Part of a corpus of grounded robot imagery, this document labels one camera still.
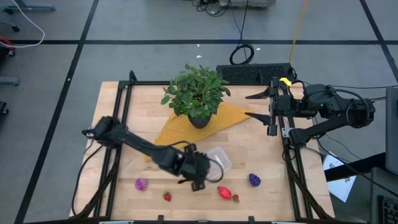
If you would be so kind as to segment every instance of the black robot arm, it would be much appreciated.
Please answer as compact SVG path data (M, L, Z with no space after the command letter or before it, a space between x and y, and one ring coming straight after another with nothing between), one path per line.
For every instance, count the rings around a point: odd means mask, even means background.
M287 88L289 95L280 95L279 88ZM356 99L342 98L338 92L354 95ZM336 90L329 85L310 85L304 88L302 99L295 99L290 92L289 87L278 78L274 77L269 87L262 93L247 96L247 99L265 99L270 98L269 115L246 113L256 118L268 126L267 134L269 136L277 135L276 116L286 116L294 118L312 118L317 113L325 122L316 124L307 129L285 128L285 137L289 137L292 146L304 147L312 137L320 137L329 131L343 126L352 126L362 128L373 121L375 109L373 102L364 99L356 93L346 90Z
M102 117L93 129L83 130L82 133L105 147L115 148L127 144L151 157L162 170L175 176L182 175L185 180L179 183L192 181L193 191L205 188L210 160L197 151L195 144L188 144L183 152L172 146L156 146L128 131L117 119L110 116Z

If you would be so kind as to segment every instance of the white cable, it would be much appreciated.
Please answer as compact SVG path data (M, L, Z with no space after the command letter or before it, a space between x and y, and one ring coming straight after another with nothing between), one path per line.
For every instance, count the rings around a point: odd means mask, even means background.
M22 10L21 10L20 7L18 6L18 4L15 2L15 0L11 0L11 1L17 6L17 8L18 8L19 11L21 12L21 14L22 14L31 24L33 24L33 25L36 26L40 31L42 31L43 37L42 37L42 39L39 41L39 43L37 43L37 44L31 44L31 45L11 46L11 45L5 44L5 43L3 43L3 42L1 42L1 41L0 41L0 44L3 45L3 46L6 46L6 47L10 47L10 48L11 48L11 47L15 47L15 48L35 47L35 46L40 45L40 44L43 42L43 40L44 40L45 32L44 32L38 25L36 25L34 22L32 22L32 21L24 14L24 12L22 12Z

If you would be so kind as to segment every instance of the keyboard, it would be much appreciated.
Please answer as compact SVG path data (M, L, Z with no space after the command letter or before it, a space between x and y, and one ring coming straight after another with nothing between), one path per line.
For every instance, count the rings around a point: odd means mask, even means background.
M398 200L378 196L379 223L398 224Z
M293 75L288 75L289 63L270 63L253 65L218 65L217 73L230 83L264 83L268 84L272 77L287 77L293 80Z

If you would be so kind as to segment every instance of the purple toy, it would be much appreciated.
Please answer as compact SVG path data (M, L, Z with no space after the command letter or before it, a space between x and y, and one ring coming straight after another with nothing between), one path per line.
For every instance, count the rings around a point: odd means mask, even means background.
M137 190L145 190L147 188L147 180L144 178L138 178L135 186Z
M253 187L258 187L261 184L260 177L254 175L254 174L249 174L249 181Z

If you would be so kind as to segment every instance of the wooden tabletop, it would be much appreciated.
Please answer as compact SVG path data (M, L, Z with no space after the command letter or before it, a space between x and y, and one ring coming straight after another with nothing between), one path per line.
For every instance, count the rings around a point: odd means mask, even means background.
M111 116L117 92L117 82L103 82L93 119L93 126L102 116ZM249 108L255 113L268 113L269 100L247 100L244 97L264 91L264 86L229 86L231 97L224 97L227 103ZM292 87L294 96L302 97L301 86ZM164 92L162 86L133 86L129 105L127 126L138 136L154 142L163 128L172 110L161 105ZM311 120L295 119L296 127L306 128ZM160 170L153 162L144 162L143 155L124 145L119 167L118 182L114 198L113 220L156 220L164 215L165 220L213 220L243 221L254 216L256 221L294 220L292 199L286 164L282 160L282 141L280 136L270 137L266 127L254 118L232 126L196 142L201 152L214 147L222 147L232 162L231 170L217 184L206 184L206 189L192 192L189 183L177 184L181 178L174 177ZM318 150L315 141L308 147ZM97 143L84 155L86 159L96 148ZM80 211L92 197L98 187L104 158L103 149L86 165L81 174L75 207ZM303 168L309 191L325 211L334 217L325 175L320 156L308 149L301 150ZM262 182L258 187L251 187L248 175L258 175ZM141 192L134 188L137 178L148 180L148 189ZM229 188L239 195L240 202L223 200L217 186ZM167 202L162 194L167 190L172 194L172 201ZM302 194L297 187L300 211L305 217ZM104 194L104 214L108 193Z

